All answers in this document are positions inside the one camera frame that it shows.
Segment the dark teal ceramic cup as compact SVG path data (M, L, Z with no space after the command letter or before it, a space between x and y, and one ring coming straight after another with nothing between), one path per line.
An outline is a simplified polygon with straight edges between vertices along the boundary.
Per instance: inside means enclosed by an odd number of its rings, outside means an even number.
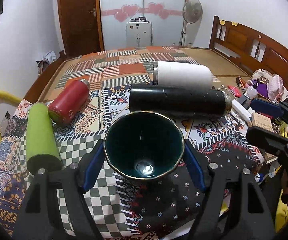
M111 124L103 149L109 166L123 178L149 181L177 168L185 144L172 119L160 113L135 111Z

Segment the bedside clutter pile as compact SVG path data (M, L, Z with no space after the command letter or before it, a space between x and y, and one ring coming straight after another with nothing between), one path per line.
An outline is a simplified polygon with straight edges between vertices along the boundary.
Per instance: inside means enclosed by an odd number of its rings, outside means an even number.
M251 101L255 98L271 103L288 103L288 91L284 87L282 78L259 69L253 73L252 78L244 82L237 77L237 84L243 85L245 94L232 100L232 109L248 124L248 126L258 126L271 132L277 132L282 137L288 139L288 125L280 118L256 112L251 108Z

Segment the white bottle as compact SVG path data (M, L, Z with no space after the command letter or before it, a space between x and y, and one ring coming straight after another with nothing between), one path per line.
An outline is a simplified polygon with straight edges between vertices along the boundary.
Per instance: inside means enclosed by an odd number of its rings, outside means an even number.
M201 64L158 61L153 67L155 85L211 89L212 79L211 70Z

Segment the clothes pile by door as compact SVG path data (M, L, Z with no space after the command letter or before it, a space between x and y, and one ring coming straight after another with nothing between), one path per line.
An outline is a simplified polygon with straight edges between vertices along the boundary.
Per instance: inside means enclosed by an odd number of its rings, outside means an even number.
M41 75L42 72L53 62L56 61L56 54L54 51L49 51L45 53L43 58L40 61L37 61L38 75Z

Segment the red bottle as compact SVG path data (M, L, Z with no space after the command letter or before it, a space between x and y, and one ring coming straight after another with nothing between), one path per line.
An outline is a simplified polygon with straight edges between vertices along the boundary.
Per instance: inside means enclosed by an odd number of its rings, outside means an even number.
M74 80L48 106L50 118L65 126L89 98L90 84L86 79Z

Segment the black thermos bottle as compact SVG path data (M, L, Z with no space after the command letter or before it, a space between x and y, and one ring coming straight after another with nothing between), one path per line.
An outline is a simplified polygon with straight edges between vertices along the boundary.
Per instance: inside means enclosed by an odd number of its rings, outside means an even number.
M161 85L134 84L129 94L129 109L174 116L221 118L232 109L231 98L217 89L193 89Z

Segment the standing electric fan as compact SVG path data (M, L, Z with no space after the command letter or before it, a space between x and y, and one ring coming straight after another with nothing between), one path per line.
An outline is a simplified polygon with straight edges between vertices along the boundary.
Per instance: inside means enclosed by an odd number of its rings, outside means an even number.
M181 36L179 40L179 46L185 45L185 38L187 35L187 25L195 24L198 22L203 15L203 7L199 0L187 0L183 6L182 16L183 25L181 29Z

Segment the frosted sliding wardrobe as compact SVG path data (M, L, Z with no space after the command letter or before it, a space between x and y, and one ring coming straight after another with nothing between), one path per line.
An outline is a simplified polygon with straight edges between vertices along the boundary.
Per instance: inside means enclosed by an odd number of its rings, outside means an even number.
M152 45L179 45L185 2L186 0L100 0L104 48L126 48L126 24L141 16L152 24Z

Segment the brown wooden door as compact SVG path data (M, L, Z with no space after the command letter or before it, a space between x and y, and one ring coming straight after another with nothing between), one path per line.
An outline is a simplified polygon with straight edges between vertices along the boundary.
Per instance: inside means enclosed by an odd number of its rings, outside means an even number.
M57 0L65 52L70 57L104 49L100 0Z

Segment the striped patchwork bed mat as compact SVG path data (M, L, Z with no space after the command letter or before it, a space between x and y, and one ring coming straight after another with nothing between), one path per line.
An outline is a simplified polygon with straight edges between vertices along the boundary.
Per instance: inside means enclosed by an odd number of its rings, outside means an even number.
M174 46L113 49L64 61L37 99L43 102L53 100L79 77L87 79L93 90L147 82L152 80L153 65L158 61L205 65L214 75L214 85L232 85L237 76L250 77L242 68L212 49Z

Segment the white suitcase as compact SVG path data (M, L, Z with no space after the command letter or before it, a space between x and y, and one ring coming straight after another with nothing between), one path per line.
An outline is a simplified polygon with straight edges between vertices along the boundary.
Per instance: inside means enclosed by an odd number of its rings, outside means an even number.
M147 47L152 45L152 23L145 16L130 19L126 23L127 47Z

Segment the wooden headboard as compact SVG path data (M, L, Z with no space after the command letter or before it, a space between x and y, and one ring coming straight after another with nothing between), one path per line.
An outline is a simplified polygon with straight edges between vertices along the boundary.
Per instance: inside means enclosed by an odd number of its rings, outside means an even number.
M248 74L264 69L278 74L288 90L288 49L269 36L237 22L213 18L209 48Z

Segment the lime green bottle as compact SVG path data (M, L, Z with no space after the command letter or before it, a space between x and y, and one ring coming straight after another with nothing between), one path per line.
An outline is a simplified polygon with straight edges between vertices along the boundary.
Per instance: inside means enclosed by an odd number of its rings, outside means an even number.
M42 102L33 104L28 111L26 161L27 169L32 175L41 168L48 172L62 168L52 120L48 107Z

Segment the wooden bed frame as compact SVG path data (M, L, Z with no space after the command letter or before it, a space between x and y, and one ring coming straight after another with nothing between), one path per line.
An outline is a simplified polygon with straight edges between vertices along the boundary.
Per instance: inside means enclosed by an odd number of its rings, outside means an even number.
M39 75L32 87L28 90L23 97L30 103L36 103L40 98L42 92L46 89L47 85L52 81L61 68L61 65L66 61L66 54L64 50L59 52L60 57L51 63L43 72Z

